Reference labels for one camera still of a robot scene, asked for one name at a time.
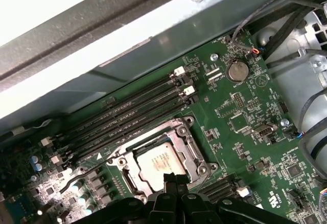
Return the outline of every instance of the mounting hole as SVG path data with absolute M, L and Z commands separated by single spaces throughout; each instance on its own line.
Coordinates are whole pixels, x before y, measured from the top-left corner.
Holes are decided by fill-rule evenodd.
M 193 123 L 193 122 L 194 122 L 194 119 L 191 118 L 191 117 L 189 117 L 189 118 L 186 119 L 186 122 L 187 122 L 187 123 Z

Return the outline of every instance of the ram slot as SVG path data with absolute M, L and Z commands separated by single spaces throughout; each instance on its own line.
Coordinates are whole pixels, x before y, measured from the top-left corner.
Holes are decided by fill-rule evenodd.
M 166 105 L 167 103 L 173 100 L 177 100 L 178 98 L 178 94 L 172 93 L 169 96 L 166 96 L 164 99 L 160 99 L 158 102 L 156 102 L 157 100 L 155 100 L 152 103 L 140 106 L 138 110 L 133 111 L 136 116 L 127 116 L 131 112 L 123 114 L 116 120 L 109 123 L 106 127 L 103 127 L 100 132 L 93 134 L 89 137 L 85 137 L 85 140 L 80 141 L 77 146 L 74 146 L 74 143 L 71 143 L 71 148 L 72 150 L 78 150 L 79 148 L 86 147 L 87 145 L 89 145 L 89 143 L 94 143 L 96 140 L 102 141 L 107 137 L 112 136 L 112 133 L 114 133 L 115 130 L 121 130 L 122 128 L 126 127 L 126 124 L 128 123 L 135 123 L 135 121 L 140 120 L 142 116 L 147 116 L 148 114 L 152 113 L 153 110 L 159 109 L 160 107 Z
M 108 128 L 108 126 L 110 126 L 110 124 L 114 123 L 120 118 L 123 118 L 124 116 L 127 116 L 130 113 L 135 113 L 135 115 L 137 115 L 138 109 L 143 107 L 145 104 L 150 104 L 159 101 L 160 99 L 165 98 L 167 94 L 171 94 L 172 92 L 176 93 L 178 90 L 179 89 L 177 88 L 167 87 L 165 90 L 160 91 L 160 94 L 164 93 L 164 95 L 158 95 L 158 92 L 155 92 L 151 94 L 151 96 L 138 101 L 133 106 L 127 107 L 125 109 L 122 109 L 122 107 L 120 106 L 110 112 L 109 116 L 104 118 L 103 121 L 100 121 L 99 123 L 94 124 L 94 126 L 90 126 L 80 131 L 80 133 L 78 134 L 68 136 L 67 139 L 63 141 L 63 144 L 65 141 L 69 142 L 69 144 L 74 144 L 77 141 L 88 139 L 94 134 L 105 130 L 106 128 Z
M 78 131 L 82 130 L 83 128 L 87 128 L 87 127 L 91 126 L 93 123 L 97 122 L 98 120 L 101 120 L 101 118 L 103 117 L 103 114 L 106 113 L 107 111 L 112 110 L 114 107 L 119 107 L 119 106 L 122 105 L 122 103 L 124 103 L 124 104 L 132 103 L 134 100 L 142 97 L 143 95 L 148 94 L 150 92 L 153 92 L 153 90 L 157 90 L 157 89 L 162 88 L 162 86 L 167 85 L 169 82 L 171 82 L 171 79 L 169 77 L 164 77 L 163 79 L 149 85 L 145 89 L 139 90 L 136 93 L 131 94 L 130 96 L 125 98 L 124 101 L 119 101 L 117 103 L 111 104 L 109 107 L 107 107 L 107 108 L 101 110 L 100 112 L 92 115 L 91 117 L 89 117 L 88 119 L 82 121 L 81 123 L 78 123 L 77 125 L 69 128 L 64 133 L 65 134 L 70 134 L 70 133 L 73 133 L 73 132 L 78 132 Z
M 130 129 L 126 130 L 123 133 L 123 135 L 116 134 L 116 136 L 114 136 L 104 142 L 101 142 L 97 145 L 94 145 L 90 149 L 77 154 L 76 157 L 73 158 L 73 161 L 79 163 L 79 162 L 83 161 L 83 159 L 85 159 L 89 156 L 92 156 L 99 150 L 104 149 L 105 147 L 108 146 L 108 144 L 114 144 L 116 146 L 119 146 L 119 145 L 125 143 L 127 140 L 130 140 L 132 137 L 137 136 L 140 133 L 142 133 L 144 130 L 148 129 L 148 127 L 146 127 L 146 125 L 148 125 L 149 123 L 154 122 L 162 117 L 168 116 L 172 113 L 175 113 L 176 111 L 180 110 L 183 107 L 185 107 L 185 103 L 179 102 L 179 103 L 175 104 L 173 107 L 171 107 L 168 111 L 156 114 L 155 116 L 138 123 L 136 126 L 131 127 Z

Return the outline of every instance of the black ram slot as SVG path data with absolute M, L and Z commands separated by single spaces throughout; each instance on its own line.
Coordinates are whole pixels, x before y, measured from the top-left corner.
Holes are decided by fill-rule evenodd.
M 142 96 L 143 94 L 149 93 L 154 89 L 157 89 L 158 87 L 160 87 L 161 85 L 169 82 L 171 79 L 169 77 L 164 77 L 161 80 L 158 80 L 157 82 L 154 82 L 153 84 L 147 86 L 145 89 L 139 90 L 136 93 L 131 94 L 130 96 L 126 97 L 125 100 L 134 100 L 135 98 L 138 98 L 140 95 Z M 121 104 L 122 102 L 117 102 L 112 104 L 112 106 L 117 106 L 117 104 Z M 91 117 L 89 117 L 88 119 L 83 120 L 81 123 L 69 128 L 66 132 L 64 132 L 65 134 L 67 133 L 72 133 L 73 131 L 77 130 L 79 127 L 85 127 L 85 126 L 89 126 L 90 123 L 92 123 L 94 120 L 96 120 L 98 117 L 100 117 L 102 114 L 104 114 L 106 111 L 111 110 L 112 106 L 109 106 L 101 111 L 99 111 L 98 113 L 92 115 Z
M 125 131 L 125 133 L 123 135 L 121 135 L 121 134 L 116 135 L 115 137 L 110 138 L 110 139 L 90 148 L 89 150 L 86 150 L 86 151 L 80 153 L 79 155 L 76 156 L 76 158 L 73 158 L 73 160 L 75 162 L 81 161 L 84 158 L 93 155 L 97 151 L 104 149 L 105 147 L 108 146 L 108 144 L 114 143 L 116 145 L 120 145 L 122 143 L 125 143 L 126 140 L 131 139 L 133 136 L 139 135 L 145 129 L 145 126 L 148 125 L 149 123 L 151 123 L 161 117 L 172 114 L 184 106 L 185 106 L 185 103 L 178 103 L 174 107 L 172 107 L 169 111 L 166 111 L 165 113 L 157 114 L 156 116 L 151 117 L 150 119 L 147 119 L 147 120 L 143 121 L 142 123 L 138 124 L 137 127 L 133 127 L 131 129 Z
M 171 87 L 172 86 L 165 87 L 164 90 L 162 90 L 162 87 L 156 88 L 155 90 L 150 90 L 150 91 L 146 92 L 146 94 L 151 92 L 154 95 L 158 95 L 159 93 L 168 91 L 169 89 L 171 89 Z M 100 117 L 97 117 L 97 118 L 93 119 L 91 122 L 89 122 L 89 124 L 87 124 L 85 126 L 82 126 L 82 127 L 79 127 L 76 130 L 74 130 L 73 132 L 70 132 L 69 136 L 79 135 L 85 129 L 93 130 L 94 127 L 96 127 L 100 122 L 103 122 L 103 121 L 105 122 L 107 119 L 111 119 L 112 116 L 115 116 L 116 113 L 124 112 L 126 109 L 129 109 L 129 108 L 131 108 L 133 106 L 137 106 L 137 104 L 139 104 L 139 102 L 140 102 L 139 99 L 141 99 L 141 101 L 144 100 L 143 97 L 144 96 L 141 95 L 141 96 L 138 96 L 138 97 L 136 97 L 134 99 L 131 99 L 131 100 L 127 101 L 127 102 L 122 101 L 118 105 L 112 107 L 107 113 L 102 114 Z
M 128 124 L 134 124 L 139 120 L 143 120 L 144 118 L 147 118 L 148 116 L 153 113 L 153 111 L 160 109 L 160 107 L 164 107 L 167 105 L 167 103 L 171 102 L 172 100 L 178 101 L 179 96 L 178 94 L 172 94 L 170 96 L 167 96 L 165 99 L 160 100 L 159 103 L 155 103 L 154 106 L 147 107 L 147 109 L 141 110 L 141 113 L 138 113 L 137 116 L 132 116 L 127 118 L 126 120 L 122 120 L 120 122 L 117 122 L 113 125 L 111 125 L 108 128 L 105 128 L 101 133 L 95 134 L 94 136 L 88 138 L 86 141 L 82 141 L 78 144 L 77 147 L 74 147 L 74 144 L 72 143 L 72 151 L 78 150 L 80 148 L 85 148 L 89 145 L 92 145 L 95 143 L 95 141 L 101 142 L 102 140 L 106 139 L 107 137 L 111 137 L 115 135 L 116 133 L 120 133 L 121 130 L 124 128 L 128 128 Z
M 178 89 L 168 87 L 165 90 L 161 90 L 160 93 L 168 93 L 169 94 L 173 91 L 176 92 L 176 91 L 178 91 Z M 104 118 L 103 121 L 100 121 L 100 122 L 94 124 L 94 126 L 90 126 L 86 129 L 80 131 L 78 134 L 73 135 L 72 137 L 68 135 L 67 139 L 65 139 L 63 141 L 63 143 L 67 141 L 67 142 L 69 142 L 69 144 L 74 144 L 75 142 L 77 142 L 79 140 L 87 139 L 88 137 L 93 136 L 95 133 L 98 133 L 98 130 L 100 130 L 99 132 L 103 131 L 104 129 L 106 129 L 107 126 L 110 126 L 111 123 L 115 122 L 120 117 L 127 116 L 129 113 L 139 109 L 140 107 L 144 106 L 145 104 L 151 103 L 151 102 L 156 101 L 161 98 L 165 98 L 165 95 L 161 95 L 158 97 L 158 94 L 156 92 L 156 93 L 153 93 L 150 97 L 147 97 L 145 100 L 143 99 L 141 101 L 138 101 L 137 103 L 133 104 L 130 107 L 125 107 L 125 109 L 120 109 L 120 107 L 119 107 L 118 109 L 113 110 L 110 113 L 108 113 L 108 116 L 106 118 Z

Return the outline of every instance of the chip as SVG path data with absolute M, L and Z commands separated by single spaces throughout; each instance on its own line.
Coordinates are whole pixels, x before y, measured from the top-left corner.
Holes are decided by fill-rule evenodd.
M 186 174 L 173 146 L 165 142 L 137 158 L 141 167 L 141 177 L 149 182 L 154 191 L 160 191 L 164 187 L 164 173 Z
M 317 217 L 314 214 L 309 215 L 308 217 L 304 218 L 303 220 L 305 221 L 306 224 L 318 224 L 319 223 Z
M 48 188 L 48 189 L 46 190 L 46 193 L 47 193 L 48 195 L 50 195 L 50 194 L 54 193 L 54 190 L 52 189 L 52 187 L 50 187 L 50 188 Z
M 287 171 L 291 178 L 296 177 L 302 173 L 300 167 L 297 164 L 289 167 Z
M 229 120 L 235 132 L 242 131 L 243 129 L 248 127 L 248 123 L 242 113 L 235 117 L 230 118 Z
M 74 203 L 76 203 L 76 200 L 72 197 L 68 200 L 69 204 L 72 205 Z

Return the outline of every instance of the gray metal frame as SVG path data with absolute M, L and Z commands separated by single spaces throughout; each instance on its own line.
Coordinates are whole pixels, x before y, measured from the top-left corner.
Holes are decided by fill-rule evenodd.
M 172 0 L 20 83 L 6 83 L 1 131 L 73 112 L 229 31 L 265 1 Z

